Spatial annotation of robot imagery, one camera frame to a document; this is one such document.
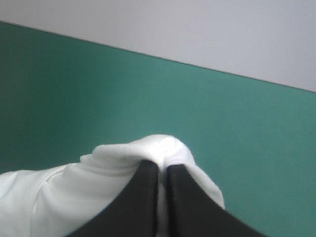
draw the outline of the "white fabric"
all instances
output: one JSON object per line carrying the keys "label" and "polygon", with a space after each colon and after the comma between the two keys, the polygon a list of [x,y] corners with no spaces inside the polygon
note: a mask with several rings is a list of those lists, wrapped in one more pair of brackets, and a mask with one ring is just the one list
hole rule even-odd
{"label": "white fabric", "polygon": [[0,237],[63,237],[109,205],[134,175],[140,160],[155,162],[161,171],[158,187],[158,234],[167,229],[164,174],[184,164],[192,177],[224,208],[223,196],[196,166],[177,138],[150,135],[126,143],[97,146],[92,154],[51,169],[19,170],[0,175]]}

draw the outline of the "green wall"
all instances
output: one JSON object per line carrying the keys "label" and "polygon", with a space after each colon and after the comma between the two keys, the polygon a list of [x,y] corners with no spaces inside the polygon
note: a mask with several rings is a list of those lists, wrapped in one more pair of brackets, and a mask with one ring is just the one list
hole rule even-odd
{"label": "green wall", "polygon": [[316,236],[316,93],[0,23],[0,172],[155,133],[187,144],[236,217]]}

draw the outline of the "white wall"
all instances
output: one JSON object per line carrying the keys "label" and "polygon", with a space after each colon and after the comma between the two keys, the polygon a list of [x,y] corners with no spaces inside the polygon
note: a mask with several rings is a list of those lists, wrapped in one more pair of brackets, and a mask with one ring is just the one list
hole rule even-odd
{"label": "white wall", "polygon": [[0,0],[0,20],[316,91],[313,0]]}

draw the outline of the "white shirt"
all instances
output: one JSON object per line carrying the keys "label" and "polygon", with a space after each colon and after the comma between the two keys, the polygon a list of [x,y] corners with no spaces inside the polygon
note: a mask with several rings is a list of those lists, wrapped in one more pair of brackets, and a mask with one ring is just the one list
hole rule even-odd
{"label": "white shirt", "polygon": [[81,156],[79,163],[0,175],[0,237],[66,236],[117,197],[142,159],[155,162],[161,173],[157,236],[167,236],[163,176],[170,165],[184,164],[206,194],[224,208],[221,191],[196,166],[187,146],[173,136],[156,134],[97,146]]}

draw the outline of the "black object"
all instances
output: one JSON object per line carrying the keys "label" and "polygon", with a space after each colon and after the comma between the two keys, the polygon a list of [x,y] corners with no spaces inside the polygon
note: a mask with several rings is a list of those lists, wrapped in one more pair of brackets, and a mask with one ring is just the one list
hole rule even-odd
{"label": "black object", "polygon": [[66,237],[155,237],[157,194],[158,167],[151,161],[142,160],[116,199]]}
{"label": "black object", "polygon": [[264,237],[210,199],[182,164],[167,168],[167,201],[171,237]]}

